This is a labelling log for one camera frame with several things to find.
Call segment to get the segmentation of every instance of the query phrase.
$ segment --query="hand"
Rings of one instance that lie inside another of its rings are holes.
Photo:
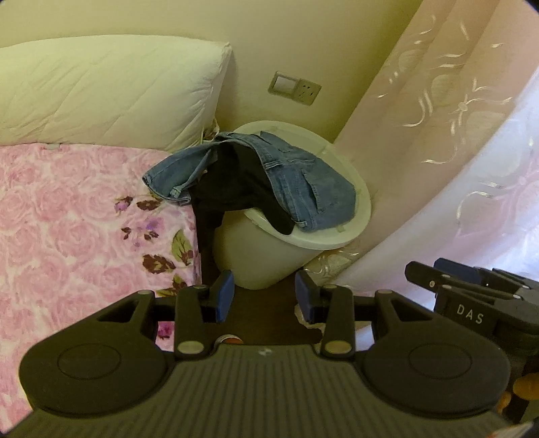
[[[539,373],[528,374],[516,379],[513,384],[513,393],[524,400],[539,400]],[[509,402],[511,402],[511,393],[504,392],[496,405],[497,412],[501,414]]]

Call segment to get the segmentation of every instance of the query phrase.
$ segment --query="pink floral bedsheet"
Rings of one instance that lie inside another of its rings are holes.
[[[0,430],[30,411],[18,380],[36,342],[140,289],[199,282],[191,207],[151,194],[158,150],[0,148]],[[169,349],[170,324],[157,343]]]

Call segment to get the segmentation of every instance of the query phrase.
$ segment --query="bed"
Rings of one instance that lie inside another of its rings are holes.
[[[201,282],[195,217],[142,174],[211,127],[230,47],[163,36],[0,49],[0,430],[36,342],[140,289]],[[158,345],[169,350],[172,323]]]

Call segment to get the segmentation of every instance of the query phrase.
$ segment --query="sheer curtain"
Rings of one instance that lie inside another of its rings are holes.
[[[356,293],[438,257],[539,276],[539,15],[524,0],[424,0],[335,142],[364,177],[364,233],[306,269]]]

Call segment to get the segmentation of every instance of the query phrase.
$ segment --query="trash can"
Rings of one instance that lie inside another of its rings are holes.
[[[213,257],[219,269],[230,269],[235,283],[246,289],[267,288],[292,274],[321,252],[345,246],[367,226],[371,202],[365,182],[354,166],[339,157],[333,145],[319,135],[284,122],[261,120],[247,123],[236,132],[266,131],[324,160],[356,188],[356,214],[338,227],[314,232],[297,225],[289,236],[276,231],[264,214],[250,208],[228,211],[215,232]]]

